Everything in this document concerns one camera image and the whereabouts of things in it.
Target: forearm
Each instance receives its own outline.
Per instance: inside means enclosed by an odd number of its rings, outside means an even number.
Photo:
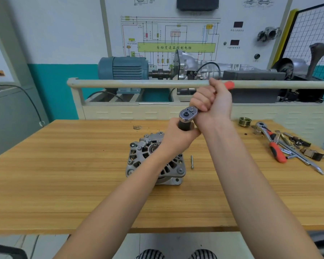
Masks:
[[[322,258],[299,221],[273,191],[231,122],[204,132],[233,216],[253,256]]]
[[[168,156],[157,149],[81,223],[55,256],[112,258],[144,206]]]

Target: black chair leg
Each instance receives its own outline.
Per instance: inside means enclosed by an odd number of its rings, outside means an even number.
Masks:
[[[3,246],[0,244],[0,253],[9,255],[13,259],[28,259],[25,251],[20,248],[10,247],[10,246]]]

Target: blue electric motor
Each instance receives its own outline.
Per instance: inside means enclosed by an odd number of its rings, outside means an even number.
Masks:
[[[98,63],[98,78],[100,80],[148,80],[149,64],[145,57],[102,57]],[[138,94],[140,91],[140,88],[119,88],[117,93]]]

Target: person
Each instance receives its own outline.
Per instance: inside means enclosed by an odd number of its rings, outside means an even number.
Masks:
[[[182,131],[177,127],[178,119],[171,119],[160,146],[88,215],[54,259],[112,258],[160,171],[201,133],[235,221],[254,258],[323,258],[237,134],[230,121],[231,93],[221,81],[210,79],[209,84],[197,89],[190,101],[191,106],[202,111],[194,120],[197,128]],[[216,258],[206,253],[198,251],[192,258]],[[147,250],[137,258],[161,259],[163,255]]]

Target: alternator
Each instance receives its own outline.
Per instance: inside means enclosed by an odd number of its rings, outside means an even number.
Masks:
[[[164,133],[146,134],[139,142],[130,143],[130,154],[127,161],[126,176],[132,174],[142,162],[149,157],[161,144]],[[179,185],[186,174],[182,154],[176,156],[161,171],[156,184]]]

